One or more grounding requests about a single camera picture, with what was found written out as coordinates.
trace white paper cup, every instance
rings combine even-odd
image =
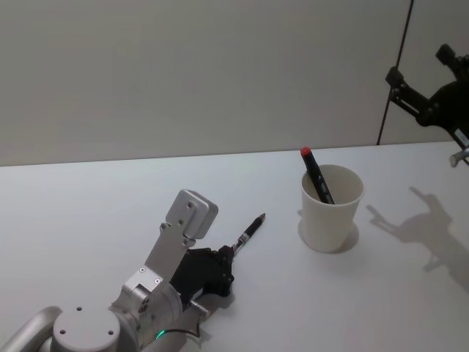
[[[335,204],[320,201],[308,174],[301,179],[303,201],[303,240],[322,253],[340,248],[353,227],[353,216],[363,197],[362,180],[352,170],[339,165],[321,165]]]

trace table surface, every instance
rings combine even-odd
[[[320,254],[298,235],[299,153],[0,168],[0,345],[48,305],[108,306],[144,262],[181,188],[220,211],[199,247],[231,244],[233,295],[208,298],[202,338],[151,351],[466,351],[469,168],[455,143],[318,150],[366,187],[358,241]],[[191,317],[185,317],[185,323]]]

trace marker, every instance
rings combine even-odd
[[[306,169],[308,170],[309,178],[313,183],[314,188],[316,189],[317,195],[319,196],[321,202],[334,204],[332,196],[330,195],[328,185],[326,185],[324,177],[322,176],[320,167],[317,166],[316,160],[314,160],[313,153],[311,148],[304,147],[301,148],[300,154],[303,157],[305,162]]]
[[[240,248],[249,241],[249,239],[257,231],[257,229],[261,227],[264,220],[265,220],[265,213],[256,217],[253,223],[249,225],[246,231],[237,239],[236,243],[232,246],[234,255],[236,255],[237,252],[240,250]]]

